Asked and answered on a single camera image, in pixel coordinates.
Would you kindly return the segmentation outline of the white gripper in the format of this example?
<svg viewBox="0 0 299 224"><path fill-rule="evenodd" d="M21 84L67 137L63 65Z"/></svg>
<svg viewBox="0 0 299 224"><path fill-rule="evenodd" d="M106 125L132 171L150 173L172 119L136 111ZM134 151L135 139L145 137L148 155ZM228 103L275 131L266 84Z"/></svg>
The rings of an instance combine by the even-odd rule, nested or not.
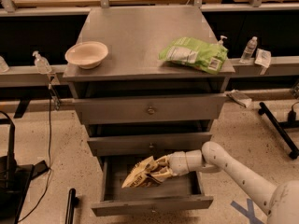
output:
<svg viewBox="0 0 299 224"><path fill-rule="evenodd" d="M164 155L157 159L158 167L167 167L159 171L152 172L151 177L158 183L163 183L172 175L186 175L190 172L201 171L204 167L202 152L197 149L193 151L179 151L170 155Z"/></svg>

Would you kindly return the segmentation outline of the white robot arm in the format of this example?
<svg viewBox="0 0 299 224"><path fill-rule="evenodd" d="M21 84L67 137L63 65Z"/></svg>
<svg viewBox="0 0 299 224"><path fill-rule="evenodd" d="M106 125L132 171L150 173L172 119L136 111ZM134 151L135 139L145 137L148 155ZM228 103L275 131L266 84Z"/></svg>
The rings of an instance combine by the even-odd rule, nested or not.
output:
<svg viewBox="0 0 299 224"><path fill-rule="evenodd" d="M161 157L151 174L160 182L189 172L223 170L267 215L267 224L299 224L299 181L278 186L253 172L221 145L208 141L201 149Z"/></svg>

